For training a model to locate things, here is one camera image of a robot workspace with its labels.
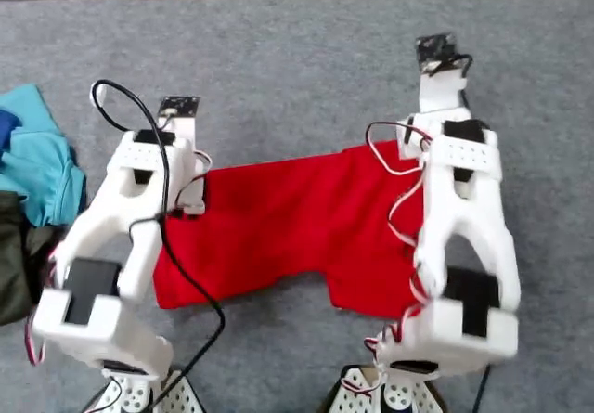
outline gray felt surface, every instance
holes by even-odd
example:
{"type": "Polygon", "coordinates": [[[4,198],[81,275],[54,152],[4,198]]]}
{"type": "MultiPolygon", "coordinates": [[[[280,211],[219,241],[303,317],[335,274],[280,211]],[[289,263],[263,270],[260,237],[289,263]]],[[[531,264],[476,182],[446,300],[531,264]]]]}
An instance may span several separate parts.
{"type": "MultiPolygon", "coordinates": [[[[592,411],[592,16],[593,0],[2,4],[0,90],[40,85],[93,194],[120,137],[88,104],[98,77],[132,87],[153,109],[166,94],[201,95],[198,141],[219,167],[280,160],[361,144],[369,122],[415,110],[413,41],[454,31],[475,58],[474,115],[500,136],[523,284],[520,353],[494,370],[482,411],[592,411]]],[[[142,123],[128,105],[110,108],[142,123]]],[[[465,253],[448,256],[463,262],[465,253]]],[[[333,309],[315,275],[225,309],[228,329],[191,374],[214,413],[314,411],[343,365],[368,362],[361,340],[381,326],[333,309]]],[[[139,312],[180,362],[213,329],[202,308],[163,312],[148,298],[139,312]]],[[[478,382],[438,382],[451,412],[469,411],[478,382]]],[[[76,412],[101,383],[55,348],[30,368],[22,325],[0,329],[2,411],[76,412]]]]}

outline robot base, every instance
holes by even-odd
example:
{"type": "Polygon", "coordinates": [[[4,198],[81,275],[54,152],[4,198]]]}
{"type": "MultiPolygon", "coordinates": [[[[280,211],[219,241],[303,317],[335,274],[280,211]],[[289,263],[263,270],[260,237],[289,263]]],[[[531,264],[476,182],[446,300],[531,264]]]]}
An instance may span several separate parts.
{"type": "MultiPolygon", "coordinates": [[[[368,388],[378,378],[374,367],[348,366],[346,378],[359,388],[368,388]]],[[[328,394],[317,413],[446,413],[446,405],[430,382],[408,381],[396,385],[387,381],[369,394],[354,394],[340,381],[328,394]]]]}
{"type": "MultiPolygon", "coordinates": [[[[179,371],[174,371],[164,386],[169,385],[179,374],[179,371]]],[[[149,398],[145,396],[142,389],[138,389],[131,380],[118,377],[117,382],[122,386],[122,395],[113,405],[113,399],[118,396],[120,388],[114,381],[108,385],[97,403],[89,408],[87,411],[95,411],[98,409],[105,413],[139,413],[146,408],[149,403],[149,398]]],[[[182,379],[173,390],[152,410],[152,413],[206,413],[204,407],[200,404],[194,389],[187,378],[182,379]]]]}

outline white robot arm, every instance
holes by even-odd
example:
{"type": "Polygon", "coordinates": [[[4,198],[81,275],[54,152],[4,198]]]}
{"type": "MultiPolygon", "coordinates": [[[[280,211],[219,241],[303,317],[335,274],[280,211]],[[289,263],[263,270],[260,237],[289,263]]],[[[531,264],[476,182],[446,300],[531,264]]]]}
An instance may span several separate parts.
{"type": "MultiPolygon", "coordinates": [[[[162,205],[170,212],[183,201],[186,213],[204,212],[199,177],[207,171],[195,155],[193,115],[162,115],[160,125],[166,125],[160,137],[169,164],[167,201],[162,200],[165,175],[154,132],[124,133],[97,195],[53,252],[56,287],[44,290],[32,323],[36,334],[65,354],[115,378],[121,391],[117,403],[110,405],[106,394],[98,407],[128,412],[144,411],[171,376],[172,345],[132,309],[149,287],[161,250],[162,205]],[[122,233],[133,243],[125,263],[102,260],[101,249],[122,233]]],[[[188,411],[200,412],[194,397],[188,411]]]]}
{"type": "Polygon", "coordinates": [[[396,137],[401,158],[418,159],[422,170],[411,283],[422,291],[398,322],[366,339],[374,369],[344,371],[330,413],[348,406],[437,413],[443,404],[426,381],[476,371],[518,349],[520,280],[503,217],[497,135],[471,118],[464,95],[471,57],[457,52],[451,34],[420,38],[417,53],[420,112],[399,122],[396,137]],[[453,235],[470,242],[484,272],[445,262],[453,235]]]}

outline blue cloth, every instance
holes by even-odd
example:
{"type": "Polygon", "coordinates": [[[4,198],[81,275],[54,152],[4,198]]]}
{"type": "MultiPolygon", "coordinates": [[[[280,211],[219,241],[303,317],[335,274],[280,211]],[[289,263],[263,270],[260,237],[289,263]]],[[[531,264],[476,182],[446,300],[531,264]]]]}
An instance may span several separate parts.
{"type": "Polygon", "coordinates": [[[2,154],[0,190],[21,196],[21,207],[34,226],[72,223],[81,209],[84,174],[39,90],[27,84],[0,95],[0,110],[21,122],[2,154]]]}
{"type": "Polygon", "coordinates": [[[20,125],[20,120],[10,111],[0,109],[0,153],[8,145],[10,133],[20,125]]]}

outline red cloth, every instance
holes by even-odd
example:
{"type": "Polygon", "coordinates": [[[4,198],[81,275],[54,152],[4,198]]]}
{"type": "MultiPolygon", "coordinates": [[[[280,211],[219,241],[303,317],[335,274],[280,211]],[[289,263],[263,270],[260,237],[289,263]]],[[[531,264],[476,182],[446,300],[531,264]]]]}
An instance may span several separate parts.
{"type": "MultiPolygon", "coordinates": [[[[394,168],[416,165],[397,160],[395,143],[378,148],[394,168]]],[[[415,301],[408,287],[412,249],[390,230],[387,214],[417,179],[388,174],[367,146],[213,170],[206,178],[206,214],[168,217],[167,235],[182,266],[216,299],[319,272],[335,306],[400,317],[415,301]]],[[[393,222],[414,234],[421,220],[419,191],[393,222]]],[[[205,302],[165,251],[154,284],[161,308],[205,302]]]]}

